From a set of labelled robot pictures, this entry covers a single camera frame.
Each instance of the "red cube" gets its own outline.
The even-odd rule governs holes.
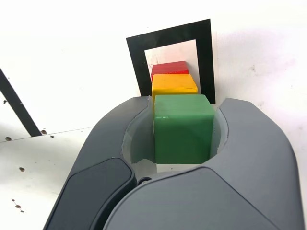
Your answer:
[[[153,65],[152,80],[154,74],[175,74],[175,73],[176,74],[189,73],[188,66],[185,61],[177,61],[177,62]]]

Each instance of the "stacked blocks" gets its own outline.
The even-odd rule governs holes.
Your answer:
[[[189,73],[188,66],[185,61],[153,65],[152,80],[155,74],[181,74]]]
[[[190,74],[155,74],[152,97],[166,94],[197,94],[197,86]]]
[[[158,164],[201,164],[209,159],[214,110],[205,95],[157,95],[154,108]]]
[[[153,66],[154,145],[158,164],[201,164],[210,157],[214,110],[184,61]]]

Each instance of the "black stripe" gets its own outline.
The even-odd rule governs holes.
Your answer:
[[[19,120],[23,124],[24,128],[28,131],[30,136],[37,137],[41,136],[41,132],[37,128],[36,124],[32,120],[31,116],[25,109],[23,103],[19,99],[15,90],[11,86],[10,82],[5,77],[4,73],[0,69],[0,91],[2,92],[5,99],[8,101]]]
[[[151,95],[152,83],[145,50],[196,40],[201,93],[215,103],[210,19],[126,38],[142,96]]]

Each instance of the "yellow cube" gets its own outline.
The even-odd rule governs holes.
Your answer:
[[[197,94],[197,86],[190,74],[155,74],[152,97],[166,94]]]

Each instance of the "black frame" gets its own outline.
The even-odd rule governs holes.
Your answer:
[[[6,78],[1,69],[0,69],[0,91],[2,92],[3,96],[8,101],[11,108],[16,113],[17,117],[21,121],[24,128],[28,131],[30,136],[32,137],[41,136],[42,135],[41,132],[37,128],[33,119],[26,110],[24,104],[19,99],[17,93],[15,92],[9,80]]]
[[[151,95],[145,50],[196,40],[201,93],[215,103],[210,19],[126,38],[141,96]]]

